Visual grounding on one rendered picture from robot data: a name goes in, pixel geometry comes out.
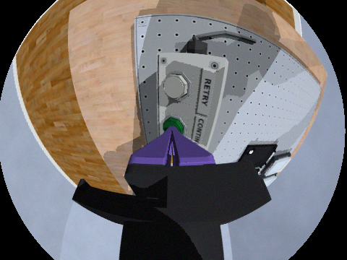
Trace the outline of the grey control panel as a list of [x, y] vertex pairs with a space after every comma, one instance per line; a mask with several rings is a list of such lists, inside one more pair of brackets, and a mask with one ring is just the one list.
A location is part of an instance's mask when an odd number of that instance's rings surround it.
[[200, 41], [228, 35], [257, 41], [229, 31], [194, 35], [187, 53], [157, 53], [158, 136], [169, 126], [208, 150], [218, 118], [228, 71], [228, 60], [207, 55]]

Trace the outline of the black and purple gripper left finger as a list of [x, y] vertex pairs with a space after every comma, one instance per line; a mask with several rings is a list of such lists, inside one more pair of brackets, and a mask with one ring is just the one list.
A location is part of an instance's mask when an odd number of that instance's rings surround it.
[[171, 166], [171, 152], [172, 126], [169, 126], [158, 138], [131, 154], [128, 165], [139, 163]]

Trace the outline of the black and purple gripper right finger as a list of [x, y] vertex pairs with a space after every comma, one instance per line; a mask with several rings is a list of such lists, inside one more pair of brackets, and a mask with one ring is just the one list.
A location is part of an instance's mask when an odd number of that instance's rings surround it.
[[211, 153], [183, 136], [172, 126], [172, 158], [173, 166], [214, 165]]

